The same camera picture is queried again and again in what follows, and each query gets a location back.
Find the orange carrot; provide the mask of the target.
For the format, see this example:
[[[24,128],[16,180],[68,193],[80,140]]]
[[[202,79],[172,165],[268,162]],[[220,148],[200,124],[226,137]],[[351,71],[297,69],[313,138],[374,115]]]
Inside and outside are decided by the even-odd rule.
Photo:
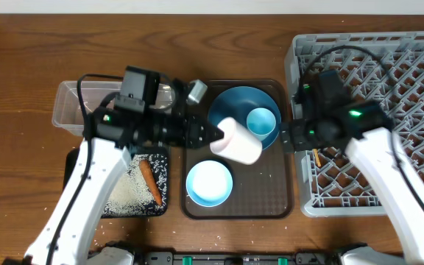
[[[154,197],[154,200],[157,205],[161,206],[163,203],[161,193],[157,187],[154,175],[152,173],[151,167],[149,165],[148,160],[141,160],[139,162],[139,168],[141,170],[142,176],[144,178],[144,181],[146,185],[148,186],[152,196]]]

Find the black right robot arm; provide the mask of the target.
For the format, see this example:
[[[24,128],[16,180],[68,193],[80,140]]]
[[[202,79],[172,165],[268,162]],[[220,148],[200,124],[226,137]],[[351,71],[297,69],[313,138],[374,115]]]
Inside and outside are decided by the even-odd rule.
[[[300,82],[294,96],[302,116],[280,126],[285,152],[335,147],[364,175],[381,201],[408,264],[424,264],[424,183],[373,100],[352,99],[334,70]]]

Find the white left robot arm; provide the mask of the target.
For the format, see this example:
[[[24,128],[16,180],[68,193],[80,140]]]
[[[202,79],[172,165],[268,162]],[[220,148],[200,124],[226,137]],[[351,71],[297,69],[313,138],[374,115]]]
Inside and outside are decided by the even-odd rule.
[[[130,165],[136,149],[166,144],[199,149],[223,138],[207,119],[187,114],[207,91],[200,80],[187,85],[165,74],[128,66],[121,88],[88,112],[82,80],[76,89],[83,117],[83,141],[62,195],[22,264],[85,264],[108,197]]]

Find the wooden chopstick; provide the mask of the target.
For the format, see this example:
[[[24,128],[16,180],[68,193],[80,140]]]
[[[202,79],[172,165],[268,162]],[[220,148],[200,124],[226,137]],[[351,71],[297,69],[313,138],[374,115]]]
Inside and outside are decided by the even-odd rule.
[[[315,163],[316,163],[316,165],[317,165],[317,167],[321,167],[322,166],[322,164],[321,164],[321,160],[320,160],[320,158],[319,158],[319,152],[318,152],[318,149],[312,149],[312,151],[313,151],[313,153],[314,153],[314,159],[315,159]]]

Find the light blue rice bowl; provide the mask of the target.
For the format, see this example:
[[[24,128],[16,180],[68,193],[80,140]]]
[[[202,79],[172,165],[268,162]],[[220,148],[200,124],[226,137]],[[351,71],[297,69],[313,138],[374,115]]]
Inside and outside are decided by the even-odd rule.
[[[233,177],[219,161],[204,160],[188,172],[185,188],[189,198],[197,205],[212,208],[224,203],[231,195]]]

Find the pink cup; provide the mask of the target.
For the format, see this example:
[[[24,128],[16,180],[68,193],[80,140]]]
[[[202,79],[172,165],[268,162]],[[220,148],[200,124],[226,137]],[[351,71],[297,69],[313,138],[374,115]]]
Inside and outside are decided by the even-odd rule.
[[[222,119],[218,128],[224,138],[210,144],[213,154],[244,165],[251,165],[259,159],[263,149],[261,141],[234,118]]]

